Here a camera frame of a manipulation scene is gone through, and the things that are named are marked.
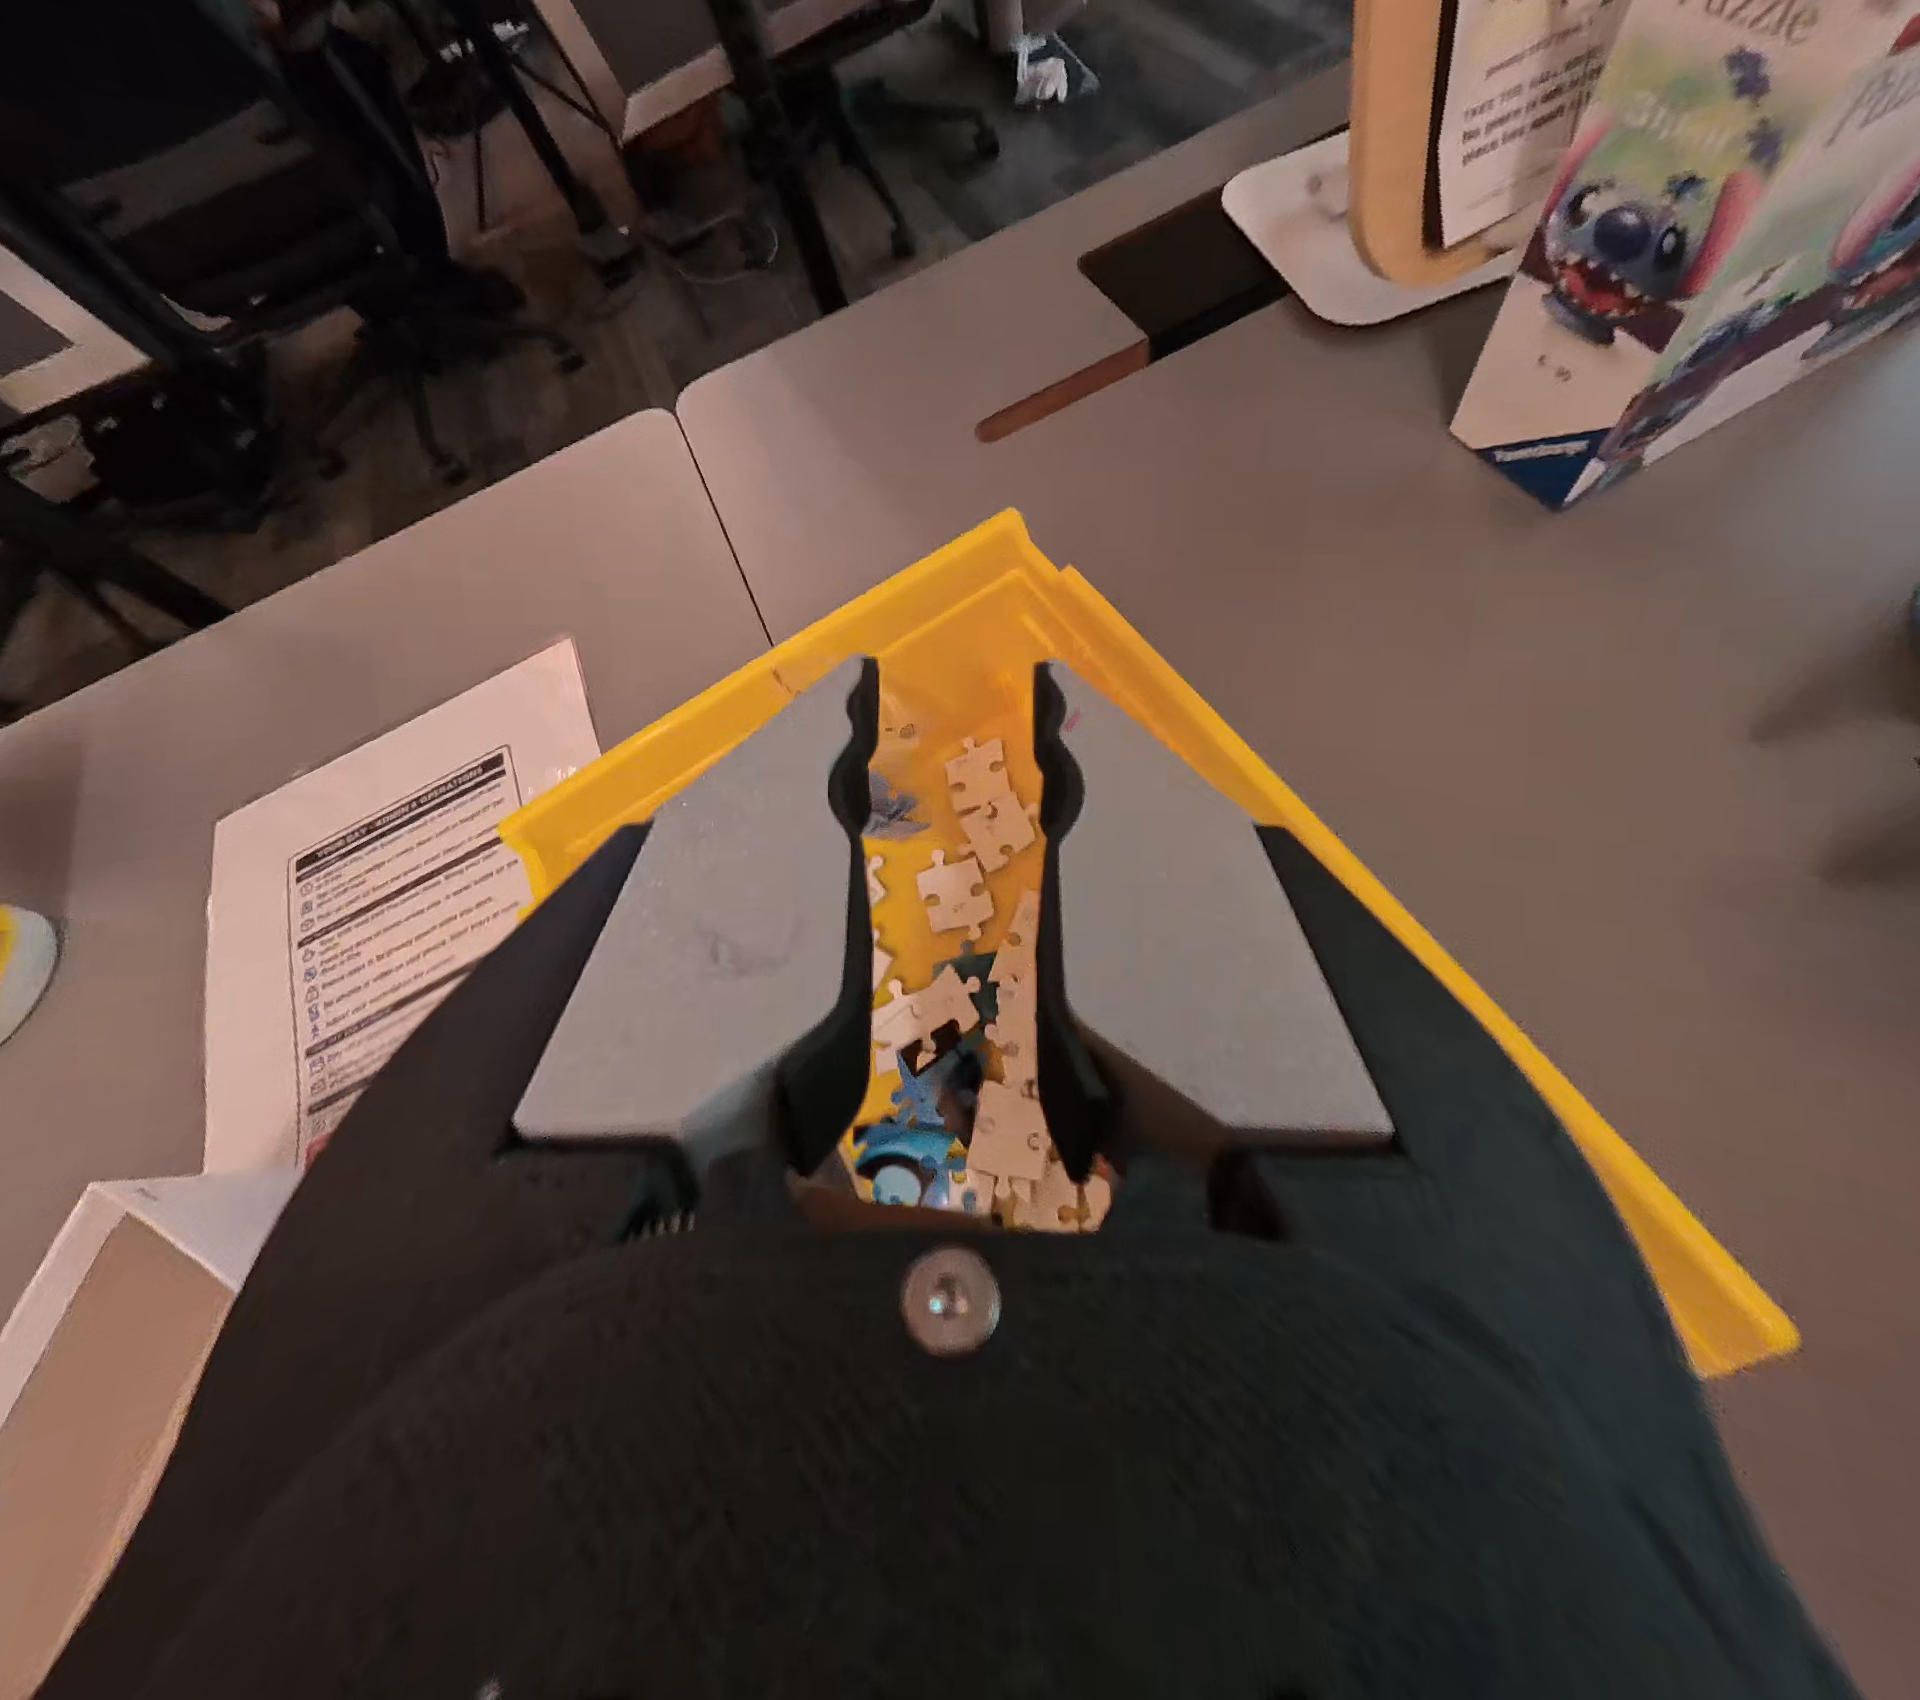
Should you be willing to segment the yellow plastic bin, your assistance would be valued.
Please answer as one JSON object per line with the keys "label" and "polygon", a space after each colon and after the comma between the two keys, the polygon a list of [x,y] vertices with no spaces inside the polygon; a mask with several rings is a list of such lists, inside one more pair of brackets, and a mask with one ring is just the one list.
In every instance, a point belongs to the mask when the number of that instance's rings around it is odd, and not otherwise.
{"label": "yellow plastic bin", "polygon": [[1255,825],[1291,831],[1506,1049],[1506,1059],[1570,1122],[1590,1176],[1616,1202],[1698,1378],[1738,1378],[1804,1350],[1789,1307],[1682,1209],[1682,1193],[1580,1102],[1580,1089],[1499,1015],[1499,1001],[1375,875],[1375,864],[1122,621],[1100,581],[1052,571],[1022,511],[991,511],[916,571],[837,602],[768,661],[724,678],[695,704],[615,742],[555,795],[498,825],[530,871],[530,911],[602,848],[615,831],[649,825],[732,742],[771,722],[828,665],[878,661],[878,770],[929,807],[929,846],[878,848],[878,949],[902,986],[922,986],[960,937],[929,937],[922,871],[960,848],[949,758],[961,742],[1006,751],[1011,788],[1034,798],[1034,661],[1069,661],[1136,722],[1180,751]]}

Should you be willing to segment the pale round object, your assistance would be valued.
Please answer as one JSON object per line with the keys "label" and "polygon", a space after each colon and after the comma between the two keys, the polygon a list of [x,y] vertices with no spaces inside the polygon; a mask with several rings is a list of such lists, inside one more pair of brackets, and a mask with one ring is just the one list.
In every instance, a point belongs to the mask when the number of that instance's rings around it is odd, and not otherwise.
{"label": "pale round object", "polygon": [[32,905],[0,905],[0,1040],[16,1040],[58,986],[67,937]]}

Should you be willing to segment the printed white instruction sheet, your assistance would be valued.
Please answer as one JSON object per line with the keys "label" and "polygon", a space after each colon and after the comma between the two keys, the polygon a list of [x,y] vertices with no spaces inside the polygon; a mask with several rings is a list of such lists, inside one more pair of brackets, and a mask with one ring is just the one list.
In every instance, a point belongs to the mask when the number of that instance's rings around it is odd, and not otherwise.
{"label": "printed white instruction sheet", "polygon": [[322,1152],[530,911],[510,818],[593,758],[582,661],[555,640],[210,831],[202,1176]]}

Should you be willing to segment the pile of puzzle pieces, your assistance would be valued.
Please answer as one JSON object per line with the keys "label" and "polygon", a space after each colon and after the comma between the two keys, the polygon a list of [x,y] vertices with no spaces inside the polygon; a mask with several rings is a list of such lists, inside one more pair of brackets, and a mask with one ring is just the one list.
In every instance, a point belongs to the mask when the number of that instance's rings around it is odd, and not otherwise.
{"label": "pile of puzzle pieces", "polygon": [[1042,798],[1011,730],[942,730],[888,704],[865,825],[872,1081],[837,1136],[855,1202],[1089,1240],[1084,1179],[1042,1112]]}

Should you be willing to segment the white cardboard box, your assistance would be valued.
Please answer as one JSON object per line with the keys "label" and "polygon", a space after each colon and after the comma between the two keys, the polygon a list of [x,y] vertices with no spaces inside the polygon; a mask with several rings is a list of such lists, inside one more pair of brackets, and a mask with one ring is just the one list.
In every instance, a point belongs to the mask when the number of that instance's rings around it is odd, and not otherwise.
{"label": "white cardboard box", "polygon": [[94,1179],[0,1335],[0,1691],[25,1700],[186,1436],[299,1168]]}

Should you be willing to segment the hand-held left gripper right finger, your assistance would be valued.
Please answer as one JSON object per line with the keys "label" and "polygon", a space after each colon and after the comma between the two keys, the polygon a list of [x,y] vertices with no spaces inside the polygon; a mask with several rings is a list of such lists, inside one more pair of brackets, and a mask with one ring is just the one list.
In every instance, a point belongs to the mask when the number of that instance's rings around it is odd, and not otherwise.
{"label": "hand-held left gripper right finger", "polygon": [[1382,1152],[1390,1112],[1262,825],[1075,665],[1034,665],[1042,1112],[1125,1152]]}

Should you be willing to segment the printed puzzle carton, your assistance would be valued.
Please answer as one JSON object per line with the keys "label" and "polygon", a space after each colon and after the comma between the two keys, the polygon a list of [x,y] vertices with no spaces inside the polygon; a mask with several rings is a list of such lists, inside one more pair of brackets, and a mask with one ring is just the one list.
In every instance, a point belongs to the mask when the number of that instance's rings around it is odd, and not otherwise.
{"label": "printed puzzle carton", "polygon": [[1446,436],[1538,504],[1915,315],[1920,0],[1635,0]]}

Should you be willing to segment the black tripod stand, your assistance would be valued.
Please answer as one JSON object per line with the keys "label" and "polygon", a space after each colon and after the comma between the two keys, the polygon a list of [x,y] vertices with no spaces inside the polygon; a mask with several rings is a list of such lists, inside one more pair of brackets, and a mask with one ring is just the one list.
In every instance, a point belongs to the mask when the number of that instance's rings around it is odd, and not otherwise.
{"label": "black tripod stand", "polygon": [[745,164],[771,193],[788,244],[805,259],[805,278],[821,315],[837,315],[846,276],[816,208],[816,193],[805,175],[805,134],[788,116],[788,89],[837,87],[828,68],[902,27],[916,27],[939,0],[865,0],[855,11],[811,27],[793,52],[771,52],[761,0],[701,0],[732,89],[745,109]]}

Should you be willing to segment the white sign board base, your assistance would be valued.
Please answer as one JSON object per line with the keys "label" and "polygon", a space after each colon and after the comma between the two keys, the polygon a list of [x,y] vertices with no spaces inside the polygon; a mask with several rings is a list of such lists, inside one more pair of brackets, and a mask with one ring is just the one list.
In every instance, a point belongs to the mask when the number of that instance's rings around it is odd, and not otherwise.
{"label": "white sign board base", "polygon": [[1281,290],[1309,304],[1315,320],[1340,320],[1340,334],[1399,320],[1413,309],[1434,309],[1446,292],[1499,290],[1518,276],[1513,244],[1434,290],[1399,290],[1375,276],[1375,259],[1348,238],[1348,134],[1342,125],[1235,171],[1226,184],[1226,215],[1255,238],[1255,254],[1281,276]]}

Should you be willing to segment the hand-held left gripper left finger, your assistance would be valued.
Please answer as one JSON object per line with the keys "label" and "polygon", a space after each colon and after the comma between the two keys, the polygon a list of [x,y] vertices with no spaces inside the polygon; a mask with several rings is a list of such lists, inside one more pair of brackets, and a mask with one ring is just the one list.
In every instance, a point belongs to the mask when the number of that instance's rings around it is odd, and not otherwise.
{"label": "hand-held left gripper left finger", "polygon": [[872,1081],[872,751],[878,661],[846,661],[656,807],[511,1136],[837,1152]]}

